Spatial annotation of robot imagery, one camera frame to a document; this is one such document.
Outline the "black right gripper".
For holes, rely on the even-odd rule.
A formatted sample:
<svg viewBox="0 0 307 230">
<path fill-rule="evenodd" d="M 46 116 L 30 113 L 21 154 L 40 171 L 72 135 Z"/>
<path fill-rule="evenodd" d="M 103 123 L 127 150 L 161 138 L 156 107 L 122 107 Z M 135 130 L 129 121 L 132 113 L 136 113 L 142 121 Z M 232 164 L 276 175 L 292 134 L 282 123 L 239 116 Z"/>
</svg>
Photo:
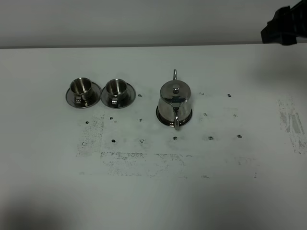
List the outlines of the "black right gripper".
<svg viewBox="0 0 307 230">
<path fill-rule="evenodd" d="M 293 7 L 278 9 L 260 34 L 262 43 L 277 43 L 283 46 L 295 45 L 298 37 L 306 38 L 307 2 L 302 0 Z"/>
</svg>

